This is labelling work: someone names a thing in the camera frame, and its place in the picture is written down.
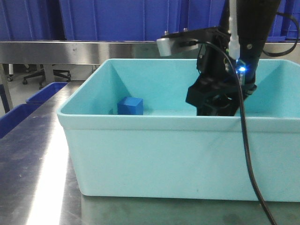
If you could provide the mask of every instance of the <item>metal shelf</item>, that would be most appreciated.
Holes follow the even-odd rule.
[[[282,51],[292,43],[267,43],[266,50]],[[196,51],[172,58],[195,58]],[[279,58],[300,63],[300,44],[289,55]],[[99,65],[107,59],[160,58],[155,42],[80,42],[80,41],[7,41],[0,42],[0,63]]]

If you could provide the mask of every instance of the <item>floor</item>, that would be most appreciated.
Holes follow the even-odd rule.
[[[55,65],[53,68],[70,70],[72,80],[86,80],[92,74],[93,70],[93,66],[91,65]],[[39,91],[38,83],[41,79],[40,77],[30,78],[27,80],[28,84],[22,84],[23,77],[29,74],[30,73],[25,72],[25,69],[20,69],[20,65],[14,65],[14,80],[8,82],[9,91],[14,107],[26,103],[26,99]],[[55,81],[64,82],[65,79],[55,77]],[[2,102],[0,101],[0,117],[4,114],[4,108]]]

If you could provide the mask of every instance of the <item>black cable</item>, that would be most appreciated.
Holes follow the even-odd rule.
[[[297,43],[298,43],[298,40],[299,40],[299,33],[300,33],[299,23],[298,23],[298,21],[296,20],[295,17],[293,17],[292,15],[287,14],[287,13],[277,12],[276,14],[290,19],[296,25],[297,37],[294,39],[294,41],[295,41],[294,45],[290,49],[288,49],[284,52],[267,52],[265,50],[262,51],[263,53],[265,53],[267,56],[270,56],[270,57],[279,57],[279,56],[284,56],[284,55],[287,55],[287,54],[291,53],[297,46]]]
[[[276,223],[274,217],[272,216],[265,200],[263,199],[263,196],[262,196],[262,194],[261,194],[261,192],[258,188],[258,185],[257,185],[256,180],[255,180],[255,176],[254,176],[254,173],[253,173],[250,150],[249,150],[249,141],[248,141],[248,132],[247,132],[247,125],[246,125],[246,114],[245,114],[245,107],[244,107],[243,91],[242,91],[242,87],[240,85],[239,77],[236,73],[236,70],[235,70],[232,62],[230,61],[229,56],[225,52],[223,52],[222,49],[220,49],[218,46],[214,45],[211,42],[198,42],[197,41],[197,43],[208,45],[208,46],[212,47],[213,49],[217,50],[218,52],[222,53],[224,55],[224,57],[228,60],[228,63],[230,64],[230,67],[234,72],[235,81],[236,81],[237,86],[238,86],[238,95],[239,95],[239,102],[240,102],[241,130],[242,130],[245,157],[246,157],[246,164],[247,164],[247,170],[248,170],[249,178],[250,178],[253,190],[256,194],[256,197],[257,197],[260,205],[262,206],[262,209],[264,210],[266,216],[268,217],[270,223],[272,225],[277,225],[277,223]]]

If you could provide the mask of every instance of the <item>white cable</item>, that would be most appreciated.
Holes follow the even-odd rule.
[[[237,22],[237,10],[236,0],[229,0],[229,33],[231,33],[229,41],[229,56],[234,60],[240,58],[240,44],[238,36],[238,22]]]

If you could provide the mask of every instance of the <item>office chair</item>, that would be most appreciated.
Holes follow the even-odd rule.
[[[70,82],[71,81],[71,74],[70,74],[70,71],[69,70],[62,70],[62,69],[54,69],[53,70],[53,74],[54,76],[59,76],[61,78],[66,78],[67,79],[67,82]],[[23,78],[23,84],[28,84],[28,81],[27,79],[28,78],[32,78],[32,77],[37,77],[37,76],[42,76],[42,79],[41,81],[39,82],[39,88],[42,89],[43,88],[43,82],[46,80],[46,77],[45,77],[45,71],[44,69],[41,69],[31,75],[27,75]]]

